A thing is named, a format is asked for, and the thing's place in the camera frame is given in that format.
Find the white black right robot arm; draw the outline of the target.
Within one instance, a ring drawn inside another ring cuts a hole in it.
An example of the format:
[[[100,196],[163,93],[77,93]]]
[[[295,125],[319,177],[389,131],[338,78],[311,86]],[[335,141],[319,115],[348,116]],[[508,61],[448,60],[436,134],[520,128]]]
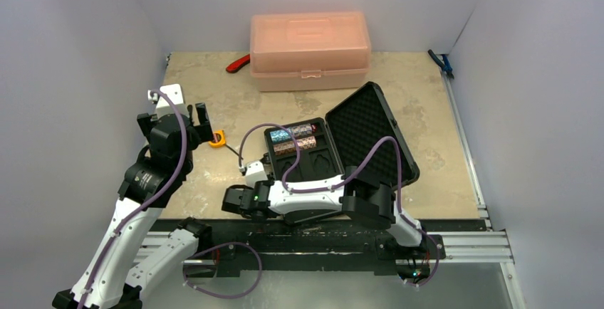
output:
[[[329,211],[344,214],[366,228],[388,232],[407,256],[416,257],[428,246],[419,221],[402,208],[401,187],[355,167],[316,181],[262,179],[253,186],[230,186],[221,210],[254,221],[297,211]]]

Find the blue poker chip stack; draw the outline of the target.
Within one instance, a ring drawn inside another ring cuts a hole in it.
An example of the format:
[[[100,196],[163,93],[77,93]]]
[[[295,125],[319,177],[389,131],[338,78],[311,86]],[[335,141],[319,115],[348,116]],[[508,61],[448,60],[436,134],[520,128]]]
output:
[[[292,135],[287,129],[270,131],[269,137],[273,143],[287,142],[292,139]]]

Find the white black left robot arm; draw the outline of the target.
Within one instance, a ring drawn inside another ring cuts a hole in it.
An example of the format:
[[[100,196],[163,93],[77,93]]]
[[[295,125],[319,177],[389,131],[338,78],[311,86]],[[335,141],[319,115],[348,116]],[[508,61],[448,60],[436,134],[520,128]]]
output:
[[[184,113],[143,113],[137,123],[148,143],[125,172],[110,225],[89,267],[72,288],[55,295],[53,308],[142,308],[178,264],[212,251],[211,226],[188,217],[150,256],[135,262],[148,232],[192,171],[193,150],[213,138],[204,103],[188,105]]]

